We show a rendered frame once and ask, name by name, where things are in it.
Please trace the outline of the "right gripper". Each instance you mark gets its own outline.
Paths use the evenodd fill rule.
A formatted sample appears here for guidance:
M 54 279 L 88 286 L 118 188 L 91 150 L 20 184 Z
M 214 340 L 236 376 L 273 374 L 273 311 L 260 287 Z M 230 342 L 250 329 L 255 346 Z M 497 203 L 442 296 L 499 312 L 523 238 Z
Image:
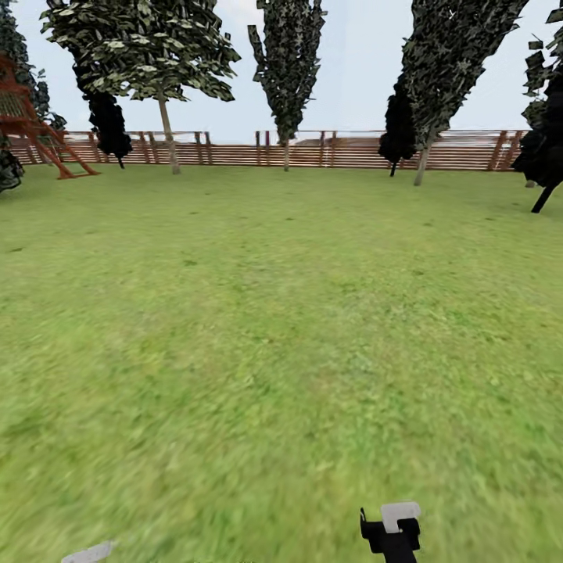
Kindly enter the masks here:
M 398 520 L 399 533 L 386 533 L 384 523 L 367 522 L 363 519 L 360 522 L 360 530 L 364 539 L 370 540 L 371 551 L 373 553 L 384 553 L 385 559 L 394 550 L 406 550 L 413 554 L 413 550 L 419 549 L 418 534 L 420 527 L 417 519 L 404 518 Z

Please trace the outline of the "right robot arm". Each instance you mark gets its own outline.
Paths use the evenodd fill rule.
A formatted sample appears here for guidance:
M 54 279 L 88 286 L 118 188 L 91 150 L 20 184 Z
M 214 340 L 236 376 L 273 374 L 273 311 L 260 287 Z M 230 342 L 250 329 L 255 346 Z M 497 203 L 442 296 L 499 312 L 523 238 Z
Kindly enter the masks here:
M 370 540 L 371 551 L 384 553 L 386 563 L 417 563 L 413 550 L 419 549 L 418 503 L 383 504 L 380 512 L 383 522 L 360 522 L 362 537 Z

